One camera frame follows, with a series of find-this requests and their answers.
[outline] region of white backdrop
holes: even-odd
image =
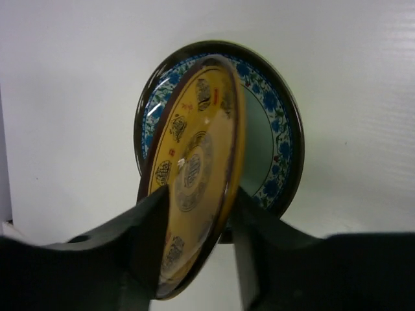
[[[280,71],[306,157],[283,219],[314,235],[415,229],[415,4],[410,0],[1,0],[0,84],[14,224],[64,241],[133,206],[132,126],[154,68],[232,40]],[[238,310],[231,247],[154,310]]]

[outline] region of circular emblem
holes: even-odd
[[[174,191],[179,210],[189,212],[203,197],[211,175],[213,145],[210,135],[205,131],[196,133],[187,144],[182,159],[185,163],[179,168]]]
[[[198,154],[193,154],[188,164],[185,166],[184,187],[186,188],[193,187],[199,173],[200,173],[200,156]]]
[[[198,79],[196,84],[196,96],[198,111],[204,111],[210,105],[210,86],[205,79]]]
[[[169,180],[171,162],[169,160],[160,163],[156,170],[156,181],[160,186],[164,186]]]

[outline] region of blue floral plate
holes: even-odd
[[[147,81],[134,122],[138,169],[145,166],[153,134],[173,89],[200,58],[221,54],[236,68],[246,101],[246,147],[240,186],[258,206],[280,217],[290,205],[303,170],[300,114],[287,85],[262,57],[226,41],[187,45],[167,57]],[[230,225],[220,242],[232,242]]]

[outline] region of decorative plate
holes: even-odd
[[[239,187],[244,139],[237,73],[223,56],[198,60],[160,115],[139,188],[140,200],[169,186],[159,299],[181,292],[219,239]]]
[[[190,44],[166,58],[138,102],[134,148],[139,171],[160,115],[181,77],[200,58],[221,54],[236,68],[246,99],[246,146],[241,187],[258,206],[281,216],[300,183],[304,162],[302,122],[295,100],[276,70],[256,53],[225,41]],[[226,226],[220,242],[231,242]]]

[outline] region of floral border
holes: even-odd
[[[160,78],[158,86],[152,92],[144,110],[141,150],[146,158],[154,130],[173,89],[182,75],[201,57],[199,54],[176,64]],[[278,92],[271,83],[253,66],[234,56],[226,55],[236,68],[241,84],[248,88],[262,103],[272,128],[274,141],[273,163],[262,187],[253,195],[253,199],[262,208],[268,209],[277,200],[287,181],[292,161],[292,131],[289,118]]]

